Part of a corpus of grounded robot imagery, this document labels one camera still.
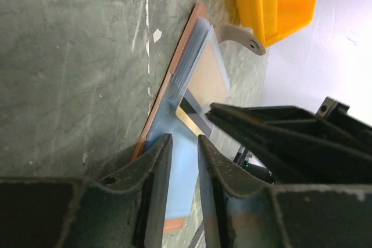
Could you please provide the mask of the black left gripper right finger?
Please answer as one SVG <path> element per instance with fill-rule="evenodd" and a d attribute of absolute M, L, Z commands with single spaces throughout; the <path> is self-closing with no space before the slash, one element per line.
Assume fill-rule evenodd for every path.
<path fill-rule="evenodd" d="M 207 247 L 370 247 L 371 186 L 270 185 L 198 138 Z"/>

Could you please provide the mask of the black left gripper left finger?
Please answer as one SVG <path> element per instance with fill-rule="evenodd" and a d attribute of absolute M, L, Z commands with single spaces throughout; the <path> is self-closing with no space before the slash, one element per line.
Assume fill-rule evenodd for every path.
<path fill-rule="evenodd" d="M 101 182 L 1 178 L 2 247 L 161 247 L 173 139 Z"/>

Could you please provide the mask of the pink leather card holder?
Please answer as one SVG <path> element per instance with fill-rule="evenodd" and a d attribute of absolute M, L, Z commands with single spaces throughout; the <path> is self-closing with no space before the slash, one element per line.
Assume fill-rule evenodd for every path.
<path fill-rule="evenodd" d="M 248 30 L 233 24 L 212 25 L 205 4 L 196 3 L 134 149 L 133 160 L 164 133 L 173 137 L 163 233 L 179 231 L 191 213 L 198 177 L 198 136 L 209 137 L 214 129 L 205 113 L 211 103 L 223 103 L 230 90 L 219 48 L 225 41 L 236 42 L 256 56 L 266 53 Z"/>

